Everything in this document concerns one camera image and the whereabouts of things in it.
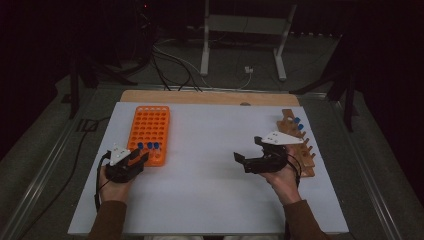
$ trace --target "sleeve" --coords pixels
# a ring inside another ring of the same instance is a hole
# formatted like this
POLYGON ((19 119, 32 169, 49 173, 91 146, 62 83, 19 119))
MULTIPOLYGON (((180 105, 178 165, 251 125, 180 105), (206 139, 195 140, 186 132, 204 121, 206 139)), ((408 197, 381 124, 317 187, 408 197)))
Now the sleeve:
POLYGON ((127 205, 120 201, 106 201, 100 206, 93 227, 88 234, 89 240, 120 239, 124 228, 127 205))
POLYGON ((293 239, 331 239, 330 236, 321 231, 306 200, 284 205, 284 212, 293 239))

